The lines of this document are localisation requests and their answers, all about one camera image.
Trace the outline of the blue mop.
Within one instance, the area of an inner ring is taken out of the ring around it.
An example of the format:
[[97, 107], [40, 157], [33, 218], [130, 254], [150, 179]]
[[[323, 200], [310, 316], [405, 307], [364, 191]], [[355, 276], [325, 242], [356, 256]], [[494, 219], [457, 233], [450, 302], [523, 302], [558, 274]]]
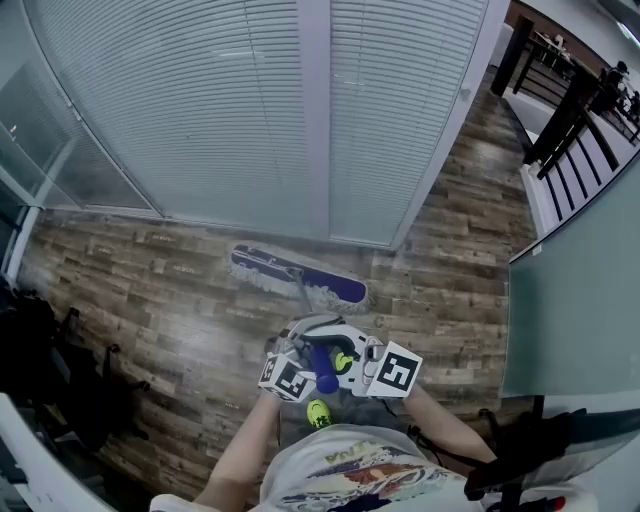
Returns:
[[[299, 300], [302, 313], [293, 319], [308, 320], [317, 314], [343, 317], [345, 313], [365, 312], [370, 305], [368, 288], [364, 283], [323, 269], [310, 260], [298, 260], [288, 253], [278, 253], [270, 247], [238, 243], [231, 247], [228, 259], [229, 271], [237, 279], [263, 291]], [[343, 325], [321, 328], [353, 327], [345, 321]], [[313, 391], [331, 394], [340, 389], [334, 359], [341, 351], [337, 347], [331, 351], [314, 347], [305, 341], [305, 333], [302, 339], [310, 349]]]

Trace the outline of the white printed t-shirt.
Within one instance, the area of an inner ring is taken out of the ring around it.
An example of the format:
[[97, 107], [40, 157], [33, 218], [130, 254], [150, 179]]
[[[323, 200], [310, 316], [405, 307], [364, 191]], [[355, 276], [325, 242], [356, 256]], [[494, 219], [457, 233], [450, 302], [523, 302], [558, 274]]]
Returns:
[[[333, 425], [279, 452], [250, 512], [498, 512], [499, 497], [479, 501], [466, 479], [430, 462], [404, 434], [381, 427]], [[551, 500], [551, 512], [598, 512], [574, 484], [527, 491], [522, 502]], [[149, 512], [219, 512], [175, 495], [158, 495]]]

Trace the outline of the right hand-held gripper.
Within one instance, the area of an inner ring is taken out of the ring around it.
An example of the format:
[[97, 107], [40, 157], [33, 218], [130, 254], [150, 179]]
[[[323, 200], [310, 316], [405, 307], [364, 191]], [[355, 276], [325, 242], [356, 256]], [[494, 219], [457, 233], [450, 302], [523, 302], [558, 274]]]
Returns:
[[329, 351], [337, 347], [344, 355], [360, 360], [356, 373], [336, 376], [341, 390], [358, 397], [406, 398], [423, 361], [392, 341], [383, 344], [371, 338], [365, 347], [366, 337], [355, 328], [315, 328], [305, 333], [305, 341]]

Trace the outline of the dark wooden railing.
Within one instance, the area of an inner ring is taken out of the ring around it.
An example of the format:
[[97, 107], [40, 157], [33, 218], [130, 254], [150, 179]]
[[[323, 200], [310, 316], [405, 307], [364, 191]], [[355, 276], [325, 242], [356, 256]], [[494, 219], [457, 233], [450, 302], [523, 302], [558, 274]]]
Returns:
[[491, 90], [525, 132], [521, 175], [534, 223], [570, 218], [640, 150], [640, 91], [623, 63], [591, 69], [527, 16], [505, 24]]

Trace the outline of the frosted glass desk partition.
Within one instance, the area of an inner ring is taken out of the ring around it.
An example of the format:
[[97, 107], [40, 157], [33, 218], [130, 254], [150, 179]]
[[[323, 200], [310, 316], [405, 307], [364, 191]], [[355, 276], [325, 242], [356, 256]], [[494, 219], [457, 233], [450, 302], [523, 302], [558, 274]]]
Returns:
[[502, 392], [640, 389], [640, 151], [509, 265]]

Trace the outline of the person's left forearm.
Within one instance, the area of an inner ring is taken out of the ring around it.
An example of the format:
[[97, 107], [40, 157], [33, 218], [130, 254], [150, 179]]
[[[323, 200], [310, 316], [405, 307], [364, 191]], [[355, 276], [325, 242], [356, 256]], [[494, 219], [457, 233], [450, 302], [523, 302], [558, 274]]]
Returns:
[[216, 463], [195, 503], [219, 512], [242, 512], [258, 481], [282, 401], [262, 391]]

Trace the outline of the wide white venetian blind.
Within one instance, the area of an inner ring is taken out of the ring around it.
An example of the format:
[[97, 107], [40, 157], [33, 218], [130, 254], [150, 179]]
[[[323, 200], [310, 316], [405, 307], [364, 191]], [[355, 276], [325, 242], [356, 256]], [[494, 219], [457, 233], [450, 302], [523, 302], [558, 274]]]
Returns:
[[68, 96], [168, 217], [311, 233], [296, 0], [25, 0]]

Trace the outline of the person's right forearm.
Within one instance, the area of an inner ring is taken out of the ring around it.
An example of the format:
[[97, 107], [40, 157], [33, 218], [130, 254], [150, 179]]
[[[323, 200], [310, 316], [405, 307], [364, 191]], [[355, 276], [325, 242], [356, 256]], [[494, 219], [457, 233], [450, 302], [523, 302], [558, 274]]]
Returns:
[[424, 436], [439, 448], [481, 463], [496, 459], [494, 452], [476, 431], [445, 409], [418, 384], [413, 386], [403, 403]]

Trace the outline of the dark camouflage trousers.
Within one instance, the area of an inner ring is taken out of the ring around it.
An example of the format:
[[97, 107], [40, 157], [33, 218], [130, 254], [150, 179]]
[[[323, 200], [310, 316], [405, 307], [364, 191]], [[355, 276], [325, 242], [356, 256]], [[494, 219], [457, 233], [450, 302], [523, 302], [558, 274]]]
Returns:
[[344, 389], [329, 395], [313, 391], [300, 403], [283, 404], [278, 430], [280, 448], [291, 446], [316, 431], [307, 417], [307, 406], [316, 399], [328, 407], [332, 425], [376, 426], [407, 433], [414, 423], [400, 410], [401, 403], [395, 399], [356, 397]]

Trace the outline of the frosted glass wall panel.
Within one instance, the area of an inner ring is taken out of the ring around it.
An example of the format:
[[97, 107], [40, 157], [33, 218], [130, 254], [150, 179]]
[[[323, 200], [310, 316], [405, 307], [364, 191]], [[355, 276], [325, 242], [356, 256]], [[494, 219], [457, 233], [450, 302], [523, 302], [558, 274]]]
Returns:
[[0, 0], [0, 179], [33, 206], [159, 218], [77, 99], [31, 0]]

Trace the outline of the narrow white venetian blind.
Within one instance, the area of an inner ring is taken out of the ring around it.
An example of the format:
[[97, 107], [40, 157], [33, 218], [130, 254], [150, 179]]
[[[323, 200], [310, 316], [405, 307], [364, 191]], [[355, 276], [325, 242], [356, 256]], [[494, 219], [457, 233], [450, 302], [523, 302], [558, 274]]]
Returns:
[[489, 0], [331, 0], [332, 238], [388, 246], [448, 120]]

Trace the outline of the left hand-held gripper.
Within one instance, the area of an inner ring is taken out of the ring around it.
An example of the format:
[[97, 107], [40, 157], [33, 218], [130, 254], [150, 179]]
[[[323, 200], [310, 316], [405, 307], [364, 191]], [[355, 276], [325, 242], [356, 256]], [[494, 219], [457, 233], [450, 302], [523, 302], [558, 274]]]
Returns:
[[317, 314], [308, 320], [293, 319], [285, 328], [285, 337], [278, 335], [268, 339], [258, 386], [285, 402], [303, 401], [314, 389], [314, 377], [310, 349], [302, 336], [314, 329], [344, 323], [344, 318], [336, 314]]

